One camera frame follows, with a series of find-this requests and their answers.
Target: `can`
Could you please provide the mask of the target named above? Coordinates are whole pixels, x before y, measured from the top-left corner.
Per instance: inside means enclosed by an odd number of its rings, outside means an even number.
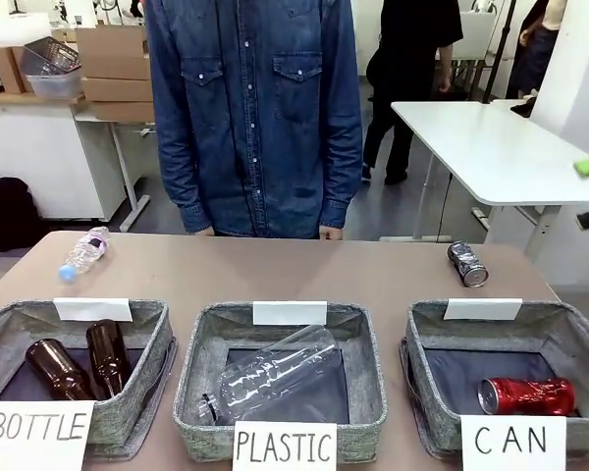
[[[480,288],[488,280],[489,272],[467,242],[460,240],[450,245],[448,257],[466,287]]]
[[[575,408],[573,385],[565,378],[545,382],[492,378],[478,389],[480,407],[488,415],[570,415]]]

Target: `black bag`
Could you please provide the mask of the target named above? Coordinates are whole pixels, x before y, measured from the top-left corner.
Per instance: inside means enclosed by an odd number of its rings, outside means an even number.
[[[0,252],[32,247],[47,233],[27,184],[0,179]]]

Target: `blue denim shirt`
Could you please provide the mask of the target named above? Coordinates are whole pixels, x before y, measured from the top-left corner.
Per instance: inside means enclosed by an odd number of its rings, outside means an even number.
[[[341,228],[362,129],[349,0],[147,0],[164,185],[186,230]]]

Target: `shirt cuff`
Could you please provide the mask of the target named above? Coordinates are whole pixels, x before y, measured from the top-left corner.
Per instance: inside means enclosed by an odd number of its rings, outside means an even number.
[[[345,226],[348,204],[333,199],[326,199],[323,202],[321,220],[319,226],[327,228],[342,229]]]
[[[184,222],[184,227],[189,234],[196,234],[212,226],[211,221],[207,218],[200,204],[180,207],[179,211],[181,213],[181,219]]]

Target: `black basket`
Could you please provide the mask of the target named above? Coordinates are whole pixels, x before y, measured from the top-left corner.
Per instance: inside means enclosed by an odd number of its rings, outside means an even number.
[[[27,76],[62,76],[80,67],[79,53],[47,36],[24,46],[21,68]]]

